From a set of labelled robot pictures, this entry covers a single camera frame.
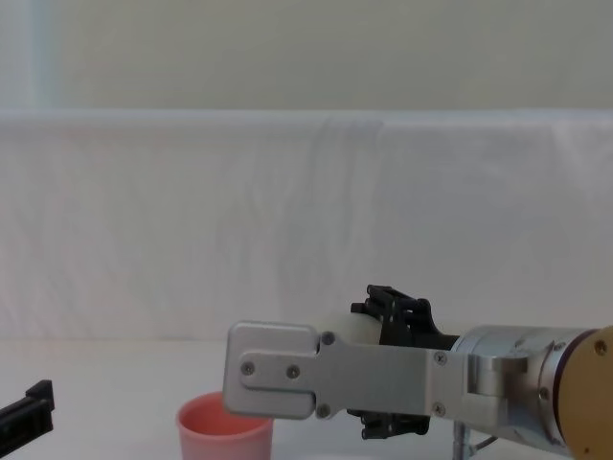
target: screw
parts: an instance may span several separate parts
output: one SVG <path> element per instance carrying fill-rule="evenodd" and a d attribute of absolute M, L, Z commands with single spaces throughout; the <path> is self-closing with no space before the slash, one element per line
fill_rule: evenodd
<path fill-rule="evenodd" d="M 336 340 L 334 333 L 322 333 L 322 343 L 324 345 L 331 345 Z"/>
<path fill-rule="evenodd" d="M 444 366 L 447 363 L 447 355 L 443 352 L 437 352 L 434 354 L 434 362 L 440 366 Z"/>
<path fill-rule="evenodd" d="M 543 401 L 549 400 L 549 390 L 545 387 L 538 390 L 538 398 L 540 398 Z"/>
<path fill-rule="evenodd" d="M 329 417 L 329 405 L 319 404 L 317 410 L 315 410 L 315 414 L 319 419 L 326 419 Z"/>
<path fill-rule="evenodd" d="M 300 367 L 291 365 L 287 368 L 286 374 L 290 379 L 297 379 L 300 376 Z"/>
<path fill-rule="evenodd" d="M 432 404 L 432 412 L 434 412 L 434 414 L 438 417 L 444 417 L 444 414 L 447 412 L 447 410 L 440 402 L 435 402 L 434 404 Z"/>
<path fill-rule="evenodd" d="M 599 357 L 603 357 L 608 352 L 609 347 L 606 345 L 604 340 L 599 340 L 594 344 L 594 350 Z"/>
<path fill-rule="evenodd" d="M 242 366 L 240 366 L 240 371 L 244 376 L 251 376 L 256 372 L 256 366 L 251 361 L 243 362 Z"/>

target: black clamp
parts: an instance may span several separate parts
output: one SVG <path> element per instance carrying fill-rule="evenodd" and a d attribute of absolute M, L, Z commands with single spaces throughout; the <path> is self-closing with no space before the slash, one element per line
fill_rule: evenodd
<path fill-rule="evenodd" d="M 352 304 L 352 313 L 368 314 L 381 322 L 379 345 L 451 350 L 459 338 L 436 328 L 426 299 L 414 299 L 387 286 L 368 286 L 367 292 L 369 298 L 364 303 Z M 424 435 L 430 427 L 430 417 L 423 415 L 347 412 L 360 418 L 364 426 L 362 439 L 387 439 L 409 433 Z"/>
<path fill-rule="evenodd" d="M 53 385 L 42 380 L 26 391 L 25 398 L 0 409 L 0 457 L 53 430 L 55 408 Z"/>

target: white wall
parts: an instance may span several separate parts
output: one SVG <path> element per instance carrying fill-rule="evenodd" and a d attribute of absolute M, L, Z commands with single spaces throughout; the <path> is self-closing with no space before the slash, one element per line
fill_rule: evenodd
<path fill-rule="evenodd" d="M 609 0 L 31 1 L 46 106 L 613 106 Z"/>
<path fill-rule="evenodd" d="M 0 107 L 35 104 L 30 6 L 29 0 L 0 0 Z"/>

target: pink cup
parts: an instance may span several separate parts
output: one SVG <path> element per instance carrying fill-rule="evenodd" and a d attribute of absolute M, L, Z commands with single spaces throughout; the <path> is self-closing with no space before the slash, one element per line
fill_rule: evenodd
<path fill-rule="evenodd" d="M 270 460 L 272 420 L 226 412 L 221 392 L 186 402 L 176 422 L 183 460 Z"/>

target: white table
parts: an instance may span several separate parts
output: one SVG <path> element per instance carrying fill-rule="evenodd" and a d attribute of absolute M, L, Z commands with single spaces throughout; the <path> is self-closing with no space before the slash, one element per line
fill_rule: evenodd
<path fill-rule="evenodd" d="M 24 460 L 179 459 L 174 415 L 186 400 L 221 388 L 225 346 L 202 341 L 0 342 L 0 403 L 52 379 L 55 430 L 15 452 Z M 363 442 L 347 415 L 329 422 L 278 421 L 274 460 L 447 460 L 451 423 L 435 421 L 426 437 Z M 499 441 L 484 460 L 555 460 Z"/>

